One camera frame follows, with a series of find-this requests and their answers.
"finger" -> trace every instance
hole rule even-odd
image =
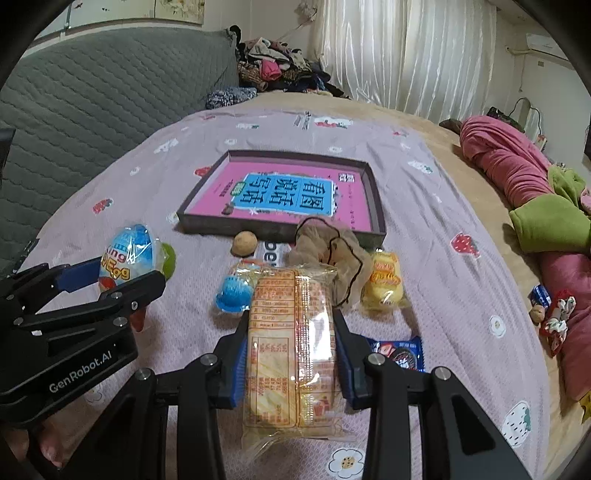
[[[61,468],[64,459],[64,447],[60,436],[50,422],[46,422],[44,427],[37,435],[39,449],[47,460],[56,467]]]
[[[27,457],[29,449],[29,434],[26,430],[6,429],[2,431],[2,436],[12,450],[12,454],[19,462]]]

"red snack wrapper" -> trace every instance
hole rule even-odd
[[[540,323],[540,335],[548,339],[550,355],[556,356],[561,350],[569,327],[567,320],[573,313],[576,301],[568,290],[560,290]]]

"pink blanket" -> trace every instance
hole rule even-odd
[[[521,132],[488,116],[473,116],[462,125],[462,151],[505,193],[515,208],[543,193],[550,162]]]
[[[550,162],[515,128],[487,116],[462,125],[460,144],[473,161],[505,192],[514,207],[544,193]],[[564,383],[569,397],[579,400],[591,390],[591,260],[582,254],[545,252],[540,255],[544,285],[550,295],[568,288],[577,300],[563,346]]]

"yellow snack package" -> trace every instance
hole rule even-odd
[[[242,435],[252,458],[278,440],[346,436],[329,294],[335,274],[327,265],[278,268],[256,284]]]
[[[381,250],[375,251],[372,259],[374,270],[363,287],[361,302],[368,310],[394,310],[404,297],[400,260],[396,254]]]

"green lime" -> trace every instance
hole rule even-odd
[[[170,277],[173,276],[174,269],[177,266],[177,254],[174,253],[173,247],[171,247],[169,244],[165,244],[164,242],[162,243],[162,249],[167,255],[162,267],[162,273],[164,274],[166,280],[169,280]]]

